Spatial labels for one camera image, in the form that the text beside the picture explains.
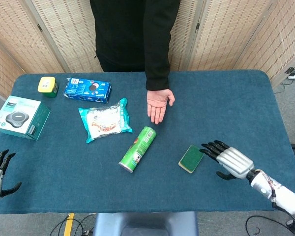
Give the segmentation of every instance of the person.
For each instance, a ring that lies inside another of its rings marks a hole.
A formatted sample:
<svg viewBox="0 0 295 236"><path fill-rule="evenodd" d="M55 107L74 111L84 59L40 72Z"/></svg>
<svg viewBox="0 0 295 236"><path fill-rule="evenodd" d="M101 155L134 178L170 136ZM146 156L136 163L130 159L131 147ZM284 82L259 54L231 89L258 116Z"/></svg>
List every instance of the person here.
<svg viewBox="0 0 295 236"><path fill-rule="evenodd" d="M90 0L95 19L96 55L104 72L145 71L147 115L163 121L169 87L170 31L180 0Z"/></svg>

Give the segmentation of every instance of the black sleeve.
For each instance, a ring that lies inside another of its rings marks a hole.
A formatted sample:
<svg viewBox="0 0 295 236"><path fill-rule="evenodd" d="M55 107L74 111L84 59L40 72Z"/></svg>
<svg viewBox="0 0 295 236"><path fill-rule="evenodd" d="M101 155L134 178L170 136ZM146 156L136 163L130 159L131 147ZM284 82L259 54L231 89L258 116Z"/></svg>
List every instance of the black sleeve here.
<svg viewBox="0 0 295 236"><path fill-rule="evenodd" d="M146 0L143 29L147 90L169 88L170 31L174 25L179 4L180 0Z"/></svg>

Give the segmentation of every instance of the cable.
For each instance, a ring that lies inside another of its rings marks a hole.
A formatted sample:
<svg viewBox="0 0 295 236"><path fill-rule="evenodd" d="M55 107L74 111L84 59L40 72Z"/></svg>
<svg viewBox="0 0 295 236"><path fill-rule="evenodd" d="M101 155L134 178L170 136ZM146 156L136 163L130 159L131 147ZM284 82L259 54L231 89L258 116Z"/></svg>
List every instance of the cable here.
<svg viewBox="0 0 295 236"><path fill-rule="evenodd" d="M257 218L257 217L259 217L259 218L264 218L264 219L270 220L270 221L272 221L272 222L275 222L275 223L277 223L277 224L283 226L284 228L288 229L293 235L295 235L295 233L294 233L291 229L289 229L288 227L286 227L285 225L281 224L280 222L278 222L278 221L276 221L276 220L272 220L272 219L270 219L270 218L268 218L268 217L265 217L265 216L262 216L262 215L252 215L252 216L248 217L248 219L246 220L246 223L245 223L246 232L247 232L247 234L248 234L249 236L251 236L251 235L250 235L250 233L248 232L248 229L247 229L248 221L249 221L251 218Z"/></svg>
<svg viewBox="0 0 295 236"><path fill-rule="evenodd" d="M283 91L281 91L281 92L275 92L274 94L278 94L278 93L283 93L284 91L285 91L285 85L291 85L292 83L294 82L294 80L292 80L292 82L290 82L289 84L285 84L285 83L280 83L280 85L283 85Z"/></svg>
<svg viewBox="0 0 295 236"><path fill-rule="evenodd" d="M83 226L82 226L81 222L78 221L78 220L76 220L76 219L68 219L68 216L67 216L64 220L62 220L60 223L58 223L58 224L53 228L53 230L50 232L49 236L52 235L53 231L58 227L58 225L61 224L61 226L62 226L63 223L64 223L65 221L67 221L67 220L74 220L74 221L78 222L78 223L79 223L78 227L81 226L82 234L84 233L84 229L83 229Z"/></svg>
<svg viewBox="0 0 295 236"><path fill-rule="evenodd" d="M272 207L274 209L277 209L277 210L280 210L280 211L286 213L287 215L289 215L295 221L295 217L293 215L291 215L287 210L285 210L285 209L281 208L280 206L278 206L276 203L272 203Z"/></svg>
<svg viewBox="0 0 295 236"><path fill-rule="evenodd" d="M280 83L280 84L283 85L283 91L281 91L281 92L275 92L274 94L283 93L285 91L285 85L283 83Z"/></svg>
<svg viewBox="0 0 295 236"><path fill-rule="evenodd" d="M289 84L285 84L285 83L282 83L283 85L291 85L293 82L294 82L294 80L291 80L292 82L290 82Z"/></svg>
<svg viewBox="0 0 295 236"><path fill-rule="evenodd" d="M80 223L82 223L84 220L86 220L86 219L87 219L88 217L90 217L90 216L91 216L92 218L96 219L95 217L93 217L92 214L90 214L90 215L87 215L86 217L84 217L83 220L82 220Z"/></svg>

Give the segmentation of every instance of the blue tablecloth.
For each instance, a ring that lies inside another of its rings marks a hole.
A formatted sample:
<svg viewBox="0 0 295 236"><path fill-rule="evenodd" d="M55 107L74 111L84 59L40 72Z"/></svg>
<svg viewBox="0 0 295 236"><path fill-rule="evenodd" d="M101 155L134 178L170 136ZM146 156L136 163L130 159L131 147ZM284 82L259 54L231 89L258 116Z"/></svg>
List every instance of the blue tablecloth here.
<svg viewBox="0 0 295 236"><path fill-rule="evenodd" d="M172 72L176 102L160 125L147 117L144 73L52 74L59 84L56 98L37 92L42 76L22 75L13 87L12 95L40 100L51 113L38 141L0 133L0 151L17 153L3 188L22 182L16 193L0 200L0 213L270 210L270 202L247 180L220 179L215 172L224 169L207 156L193 174L178 166L191 144L215 139L237 148L295 192L295 157L261 71ZM67 77L111 82L108 105L128 99L134 133L86 144L78 108L104 105L64 97ZM131 174L118 162L144 126L157 136Z"/></svg>

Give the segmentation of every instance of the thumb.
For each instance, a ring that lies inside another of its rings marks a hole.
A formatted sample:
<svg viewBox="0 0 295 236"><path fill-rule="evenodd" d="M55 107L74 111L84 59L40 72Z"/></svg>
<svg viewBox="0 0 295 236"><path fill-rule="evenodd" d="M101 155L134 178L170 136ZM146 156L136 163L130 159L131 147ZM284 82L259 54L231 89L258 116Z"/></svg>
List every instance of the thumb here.
<svg viewBox="0 0 295 236"><path fill-rule="evenodd" d="M169 90L168 94L168 99L169 99L169 105L172 107L174 102L175 102L175 97L172 91Z"/></svg>

